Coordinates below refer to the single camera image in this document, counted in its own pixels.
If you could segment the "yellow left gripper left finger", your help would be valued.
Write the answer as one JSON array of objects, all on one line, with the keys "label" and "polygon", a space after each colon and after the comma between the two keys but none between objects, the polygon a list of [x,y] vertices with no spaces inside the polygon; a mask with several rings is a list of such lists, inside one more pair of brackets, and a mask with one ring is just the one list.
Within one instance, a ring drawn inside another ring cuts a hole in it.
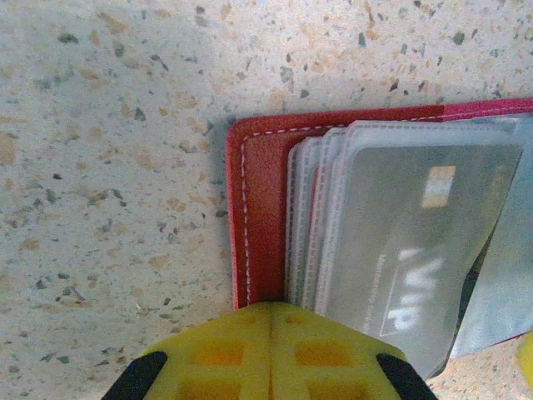
[{"label": "yellow left gripper left finger", "polygon": [[104,399],[269,399],[271,305],[257,303],[146,348]]}]

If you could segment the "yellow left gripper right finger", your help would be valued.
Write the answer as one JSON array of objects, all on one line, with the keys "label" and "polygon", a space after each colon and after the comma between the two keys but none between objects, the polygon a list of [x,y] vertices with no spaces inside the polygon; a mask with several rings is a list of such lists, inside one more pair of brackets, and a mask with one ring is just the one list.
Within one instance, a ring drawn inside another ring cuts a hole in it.
[{"label": "yellow left gripper right finger", "polygon": [[397,347],[272,302],[272,399],[435,399]]}]

